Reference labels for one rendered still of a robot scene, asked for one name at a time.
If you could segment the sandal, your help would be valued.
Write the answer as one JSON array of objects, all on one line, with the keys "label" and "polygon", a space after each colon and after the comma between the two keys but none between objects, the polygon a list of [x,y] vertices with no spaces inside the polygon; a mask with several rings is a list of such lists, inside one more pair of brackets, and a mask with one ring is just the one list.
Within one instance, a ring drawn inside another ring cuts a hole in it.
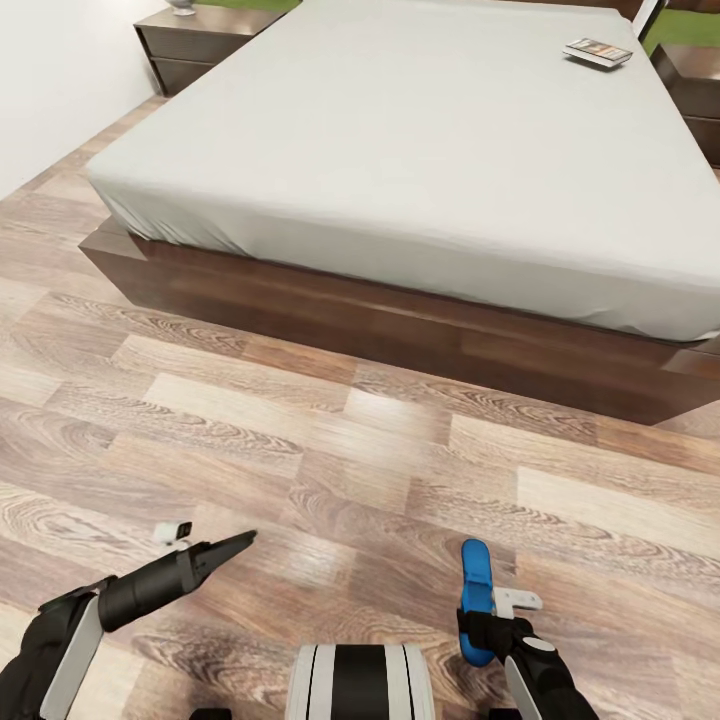
[{"label": "sandal", "polygon": [[[485,542],[467,539],[461,546],[464,590],[460,608],[468,611],[491,613],[495,603],[491,600],[493,582],[490,556]],[[469,634],[459,633],[464,658],[473,667],[486,667],[496,657],[494,652],[474,649],[469,642]]]}]

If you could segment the hardback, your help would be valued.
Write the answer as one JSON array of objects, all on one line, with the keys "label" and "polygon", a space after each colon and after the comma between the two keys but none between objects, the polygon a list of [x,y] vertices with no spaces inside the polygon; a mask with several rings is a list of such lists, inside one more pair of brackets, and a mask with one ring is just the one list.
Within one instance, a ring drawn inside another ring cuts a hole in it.
[{"label": "hardback", "polygon": [[563,53],[610,68],[627,62],[633,55],[632,51],[589,38],[579,39],[565,45]]}]

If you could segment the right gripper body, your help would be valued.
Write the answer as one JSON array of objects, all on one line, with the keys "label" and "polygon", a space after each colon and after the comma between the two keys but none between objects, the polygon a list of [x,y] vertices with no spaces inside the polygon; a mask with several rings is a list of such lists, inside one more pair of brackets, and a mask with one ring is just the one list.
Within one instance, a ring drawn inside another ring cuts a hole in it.
[{"label": "right gripper body", "polygon": [[533,633],[531,622],[524,617],[500,619],[491,613],[468,611],[469,642],[474,649],[492,651],[498,658],[497,643],[501,633],[507,629]]}]

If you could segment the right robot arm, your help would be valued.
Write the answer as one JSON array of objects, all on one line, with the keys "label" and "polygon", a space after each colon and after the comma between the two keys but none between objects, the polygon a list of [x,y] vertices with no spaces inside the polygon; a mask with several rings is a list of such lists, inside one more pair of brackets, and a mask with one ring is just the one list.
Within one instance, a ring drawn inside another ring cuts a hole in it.
[{"label": "right robot arm", "polygon": [[469,634],[474,649],[492,651],[505,667],[505,677],[522,720],[599,720],[575,689],[558,649],[533,633],[531,622],[513,609],[540,611],[532,591],[493,587],[491,613],[457,609],[459,633]]}]

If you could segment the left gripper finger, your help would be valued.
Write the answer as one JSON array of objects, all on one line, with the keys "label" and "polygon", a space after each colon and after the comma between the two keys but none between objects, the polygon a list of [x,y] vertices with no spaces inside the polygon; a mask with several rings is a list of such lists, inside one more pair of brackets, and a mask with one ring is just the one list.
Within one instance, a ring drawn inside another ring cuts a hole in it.
[{"label": "left gripper finger", "polygon": [[201,585],[211,571],[217,569],[217,567],[226,563],[235,557],[235,555],[238,555],[240,552],[250,547],[252,544],[253,537],[249,536],[242,540],[224,544],[223,546],[209,551],[206,549],[202,550],[202,552],[198,552],[198,554],[195,555],[195,561],[193,561],[192,564],[197,585]]},{"label": "left gripper finger", "polygon": [[228,544],[228,543],[231,543],[231,542],[234,542],[234,541],[242,540],[242,539],[244,539],[244,538],[246,538],[246,537],[249,537],[249,536],[256,537],[256,536],[257,536],[256,529],[252,529],[251,531],[247,531],[246,533],[241,533],[240,535],[235,535],[235,536],[229,537],[228,539],[223,539],[222,541],[219,541],[219,542],[216,542],[216,543],[211,543],[210,541],[202,542],[202,543],[199,545],[199,547],[197,547],[197,551],[198,551],[198,552],[202,552],[202,550],[206,550],[206,549],[209,551],[209,550],[212,550],[212,549],[214,549],[214,548],[223,546],[224,544]]}]

